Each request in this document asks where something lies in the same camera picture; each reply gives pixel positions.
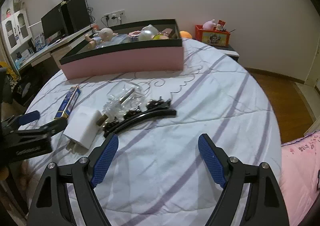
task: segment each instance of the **pink pillow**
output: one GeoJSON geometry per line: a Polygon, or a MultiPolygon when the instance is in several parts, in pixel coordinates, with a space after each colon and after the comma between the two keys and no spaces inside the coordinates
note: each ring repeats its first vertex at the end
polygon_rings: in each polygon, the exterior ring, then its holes
{"type": "Polygon", "coordinates": [[[320,132],[285,143],[281,151],[280,189],[290,226],[297,226],[319,194],[317,184],[320,170],[320,132]]]}

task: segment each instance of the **computer monitor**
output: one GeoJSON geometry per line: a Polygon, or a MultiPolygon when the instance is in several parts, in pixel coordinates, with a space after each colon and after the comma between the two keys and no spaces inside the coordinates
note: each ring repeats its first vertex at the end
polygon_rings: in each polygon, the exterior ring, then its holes
{"type": "Polygon", "coordinates": [[[66,34],[65,24],[61,13],[61,4],[50,10],[46,15],[41,18],[44,37],[47,39],[57,33],[61,32],[61,35],[66,34]]]}

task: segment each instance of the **blue clamp handle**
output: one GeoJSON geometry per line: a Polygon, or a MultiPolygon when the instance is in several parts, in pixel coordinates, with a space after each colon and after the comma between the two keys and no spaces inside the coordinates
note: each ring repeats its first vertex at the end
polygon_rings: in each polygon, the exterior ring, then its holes
{"type": "Polygon", "coordinates": [[[118,147],[119,147],[118,136],[114,134],[110,139],[110,141],[108,142],[108,144],[106,145],[106,147],[104,148],[104,150],[102,151],[97,162],[94,164],[93,171],[92,171],[92,178],[90,181],[93,188],[95,188],[98,184],[102,183],[111,165],[111,162],[118,150],[118,147]]]}
{"type": "Polygon", "coordinates": [[[31,113],[26,113],[21,117],[19,117],[18,122],[19,122],[19,125],[22,126],[38,119],[40,119],[40,113],[38,111],[34,111],[31,113]]]}
{"type": "Polygon", "coordinates": [[[227,184],[224,167],[221,164],[215,152],[209,146],[204,135],[205,134],[202,134],[198,139],[198,148],[199,148],[200,155],[204,160],[205,164],[207,165],[207,168],[214,182],[219,184],[222,188],[224,188],[227,184]]]}

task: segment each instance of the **white cabinet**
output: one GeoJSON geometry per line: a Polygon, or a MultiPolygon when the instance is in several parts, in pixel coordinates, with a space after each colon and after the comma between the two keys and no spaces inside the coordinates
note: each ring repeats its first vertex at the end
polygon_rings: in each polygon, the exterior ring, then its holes
{"type": "Polygon", "coordinates": [[[12,53],[19,46],[21,46],[21,42],[19,40],[19,35],[17,33],[17,27],[14,21],[14,15],[6,18],[2,22],[2,29],[4,33],[4,40],[7,44],[9,53],[12,53]]]}
{"type": "Polygon", "coordinates": [[[28,28],[29,22],[27,18],[27,13],[25,10],[19,10],[14,14],[14,21],[17,26],[17,32],[19,33],[19,39],[21,44],[27,42],[32,38],[31,30],[28,28]]]}
{"type": "Polygon", "coordinates": [[[2,22],[4,40],[11,54],[23,43],[32,38],[25,10],[20,10],[2,22]]]}

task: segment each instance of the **red basket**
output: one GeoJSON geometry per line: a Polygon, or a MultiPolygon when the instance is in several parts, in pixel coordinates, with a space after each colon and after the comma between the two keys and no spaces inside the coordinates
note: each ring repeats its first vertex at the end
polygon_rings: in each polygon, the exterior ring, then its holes
{"type": "Polygon", "coordinates": [[[211,46],[228,47],[230,33],[218,30],[204,30],[202,25],[196,25],[196,40],[211,46]]]}

